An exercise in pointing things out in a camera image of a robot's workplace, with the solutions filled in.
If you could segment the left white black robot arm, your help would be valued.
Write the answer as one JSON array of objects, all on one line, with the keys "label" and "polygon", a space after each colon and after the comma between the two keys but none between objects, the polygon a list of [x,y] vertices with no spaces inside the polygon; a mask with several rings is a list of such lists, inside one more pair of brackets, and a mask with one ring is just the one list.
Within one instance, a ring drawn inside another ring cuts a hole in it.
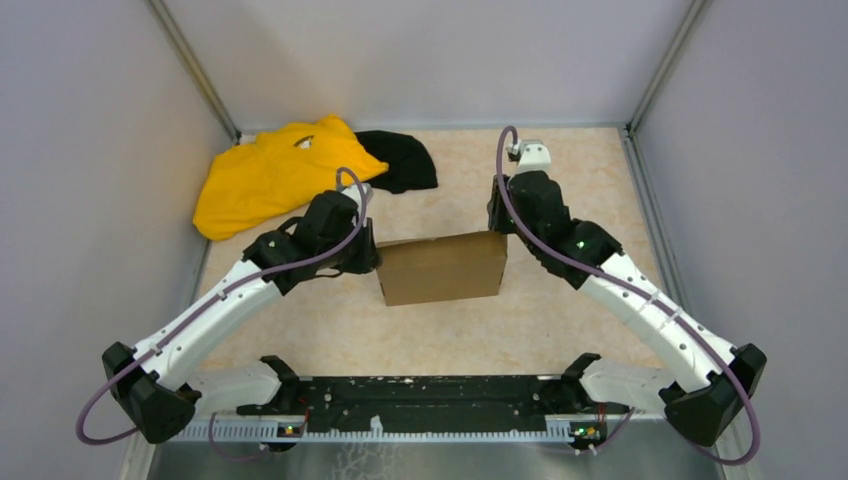
[{"label": "left white black robot arm", "polygon": [[367,206],[370,186],[317,195],[305,214],[261,234],[230,271],[160,331],[102,355],[109,390],[137,431],[160,444],[197,416],[236,410],[285,414],[299,380],[278,356],[200,374],[198,366],[244,322],[323,270],[362,275],[380,263]]}]

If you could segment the brown cardboard box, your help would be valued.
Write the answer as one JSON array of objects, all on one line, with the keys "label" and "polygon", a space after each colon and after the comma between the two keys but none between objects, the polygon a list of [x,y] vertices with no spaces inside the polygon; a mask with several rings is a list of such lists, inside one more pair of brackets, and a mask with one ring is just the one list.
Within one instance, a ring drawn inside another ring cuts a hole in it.
[{"label": "brown cardboard box", "polygon": [[377,275],[387,306],[497,296],[508,259],[507,237],[492,231],[377,245]]}]

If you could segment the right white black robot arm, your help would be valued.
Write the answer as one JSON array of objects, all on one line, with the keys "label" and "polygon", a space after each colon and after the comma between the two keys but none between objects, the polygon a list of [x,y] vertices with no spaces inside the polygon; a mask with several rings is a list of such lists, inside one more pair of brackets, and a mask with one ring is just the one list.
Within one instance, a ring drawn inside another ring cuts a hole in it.
[{"label": "right white black robot arm", "polygon": [[571,217],[546,173],[495,176],[487,210],[491,230],[516,234],[549,274],[606,307],[663,363],[649,368],[584,353],[564,373],[567,406],[588,412],[615,403],[661,413],[689,442],[713,446],[753,396],[764,352],[695,321],[605,229]]}]

